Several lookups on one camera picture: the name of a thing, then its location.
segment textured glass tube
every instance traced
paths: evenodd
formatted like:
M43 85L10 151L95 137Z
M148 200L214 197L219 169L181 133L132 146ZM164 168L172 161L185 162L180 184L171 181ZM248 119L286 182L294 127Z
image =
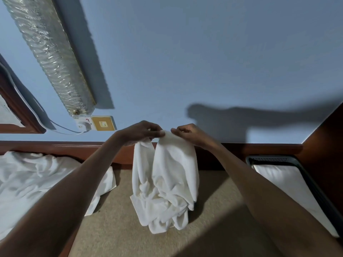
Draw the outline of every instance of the textured glass tube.
M53 1L3 2L69 114L91 115L94 99Z

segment person's left hand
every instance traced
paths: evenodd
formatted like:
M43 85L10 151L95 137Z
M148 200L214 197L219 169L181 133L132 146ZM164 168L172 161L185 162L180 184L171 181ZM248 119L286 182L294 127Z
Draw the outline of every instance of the person's left hand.
M162 128L158 124L148 121L141 121L116 133L123 138L124 146L134 145L136 142L142 141L145 138L152 140L153 138L165 136L165 132L162 131Z

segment white towel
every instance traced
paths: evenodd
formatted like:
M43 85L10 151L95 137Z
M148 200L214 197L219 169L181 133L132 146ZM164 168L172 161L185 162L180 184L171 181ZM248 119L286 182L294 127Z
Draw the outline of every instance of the white towel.
M135 145L130 197L139 222L153 234L188 224L198 197L199 172L194 146L166 131L156 150L147 140Z
M300 171L294 166L254 165L255 170L284 191L295 202L311 213L334 237L339 237L335 227L308 188Z
M8 151L0 156L0 240L50 188L81 163L69 157ZM116 187L112 167L102 178L86 212L91 215L100 195Z

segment brass switch plate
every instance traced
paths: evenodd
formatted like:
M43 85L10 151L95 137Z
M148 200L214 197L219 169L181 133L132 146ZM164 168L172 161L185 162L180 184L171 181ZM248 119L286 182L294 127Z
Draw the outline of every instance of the brass switch plate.
M112 116L92 116L93 124L97 131L114 131Z

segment forearm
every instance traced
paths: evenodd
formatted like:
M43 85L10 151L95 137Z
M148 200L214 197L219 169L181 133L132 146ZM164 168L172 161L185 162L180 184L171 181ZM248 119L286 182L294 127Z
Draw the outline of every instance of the forearm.
M302 254L307 253L309 248L318 254L313 256L328 254L328 249L332 250L331 256L342 253L328 231L277 186L249 168L221 144L213 146L210 151L237 185L251 214L284 254L294 256L294 249L297 249L299 256L306 256ZM320 252L322 245L325 245L325 253Z
M53 186L4 239L0 256L58 256L123 143L120 134L115 133L79 168Z

